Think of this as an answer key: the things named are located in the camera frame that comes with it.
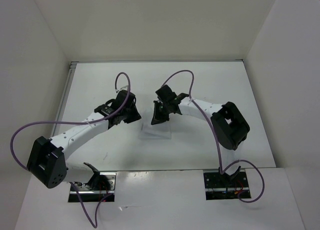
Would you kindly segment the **white skirt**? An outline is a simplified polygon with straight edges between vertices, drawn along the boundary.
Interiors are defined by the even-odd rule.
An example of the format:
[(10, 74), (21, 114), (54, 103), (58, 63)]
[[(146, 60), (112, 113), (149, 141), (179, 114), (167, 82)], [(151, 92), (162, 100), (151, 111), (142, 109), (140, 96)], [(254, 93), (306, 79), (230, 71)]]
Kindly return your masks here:
[(155, 125), (143, 122), (138, 138), (141, 140), (170, 140), (172, 138), (171, 126), (168, 122)]

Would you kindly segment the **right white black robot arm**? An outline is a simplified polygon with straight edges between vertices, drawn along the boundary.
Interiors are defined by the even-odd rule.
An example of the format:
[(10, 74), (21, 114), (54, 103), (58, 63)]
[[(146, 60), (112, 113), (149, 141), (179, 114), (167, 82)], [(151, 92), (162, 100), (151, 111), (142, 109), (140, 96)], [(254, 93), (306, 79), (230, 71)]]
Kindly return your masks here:
[(167, 84), (155, 93), (158, 100), (154, 101), (151, 125), (168, 122), (170, 114), (186, 115), (207, 121), (218, 149), (235, 151), (246, 140), (250, 126), (233, 102), (213, 104), (192, 99), (187, 93), (177, 95)]

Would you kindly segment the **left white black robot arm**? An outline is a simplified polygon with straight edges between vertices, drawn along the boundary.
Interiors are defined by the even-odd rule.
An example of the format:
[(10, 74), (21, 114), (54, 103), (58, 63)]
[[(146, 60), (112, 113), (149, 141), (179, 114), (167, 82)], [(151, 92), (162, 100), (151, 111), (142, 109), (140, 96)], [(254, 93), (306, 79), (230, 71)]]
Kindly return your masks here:
[(80, 124), (51, 138), (38, 137), (33, 143), (27, 170), (48, 189), (55, 188), (67, 176), (66, 160), (77, 149), (121, 122), (130, 124), (141, 118), (136, 107), (136, 95), (121, 90), (115, 99), (95, 108)]

